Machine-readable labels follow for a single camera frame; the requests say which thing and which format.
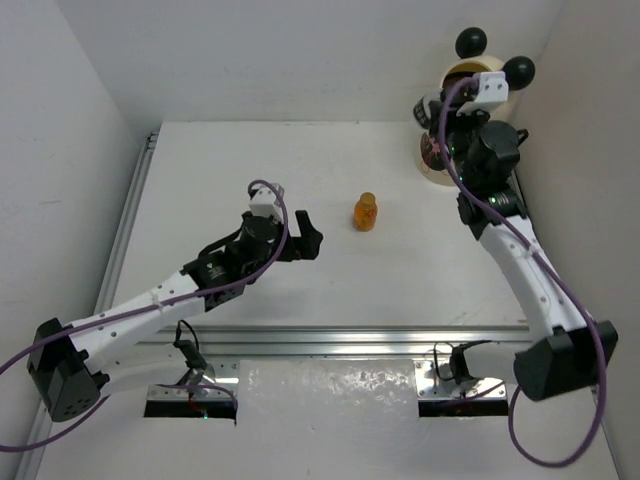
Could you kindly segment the orange bottle with gold cap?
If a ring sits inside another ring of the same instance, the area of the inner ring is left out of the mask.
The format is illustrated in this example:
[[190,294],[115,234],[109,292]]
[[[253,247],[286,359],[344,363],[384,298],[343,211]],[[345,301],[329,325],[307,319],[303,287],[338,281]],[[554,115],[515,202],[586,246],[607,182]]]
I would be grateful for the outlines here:
[[362,232],[371,231],[375,226],[377,213],[375,195],[371,192],[362,193],[354,206],[353,226]]

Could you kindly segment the clear bottle black label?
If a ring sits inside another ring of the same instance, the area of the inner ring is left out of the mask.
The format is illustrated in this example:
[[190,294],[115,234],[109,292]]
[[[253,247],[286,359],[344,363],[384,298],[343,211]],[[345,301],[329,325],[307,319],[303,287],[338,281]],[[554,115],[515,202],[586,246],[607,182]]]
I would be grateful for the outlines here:
[[440,113],[446,98],[446,90],[441,89],[437,96],[424,95],[414,105],[412,114],[417,124],[433,134],[439,125]]

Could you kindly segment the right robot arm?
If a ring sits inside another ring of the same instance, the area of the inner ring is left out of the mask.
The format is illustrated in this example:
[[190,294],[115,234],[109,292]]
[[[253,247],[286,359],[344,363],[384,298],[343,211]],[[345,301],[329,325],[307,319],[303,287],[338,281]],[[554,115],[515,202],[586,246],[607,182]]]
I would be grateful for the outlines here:
[[507,280],[529,325],[523,350],[487,342],[455,350],[451,370],[458,382],[497,376],[541,401],[588,387],[606,389],[606,369],[618,342],[609,321],[594,322],[540,248],[524,203],[509,185],[527,139],[482,107],[446,107],[438,137],[445,164],[460,189],[461,222],[489,253]]

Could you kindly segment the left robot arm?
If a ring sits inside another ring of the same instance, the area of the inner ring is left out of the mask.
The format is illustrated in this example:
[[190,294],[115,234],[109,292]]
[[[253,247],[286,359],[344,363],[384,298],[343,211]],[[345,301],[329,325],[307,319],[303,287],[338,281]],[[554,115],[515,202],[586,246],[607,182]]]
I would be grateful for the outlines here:
[[203,248],[159,285],[92,317],[38,326],[27,371],[55,423],[75,419],[107,396],[140,384],[179,386],[207,363],[191,340],[175,337],[162,353],[138,361],[131,350],[165,327],[240,297],[274,262],[312,261],[322,233],[305,210],[293,236],[284,219],[246,212],[238,230]]

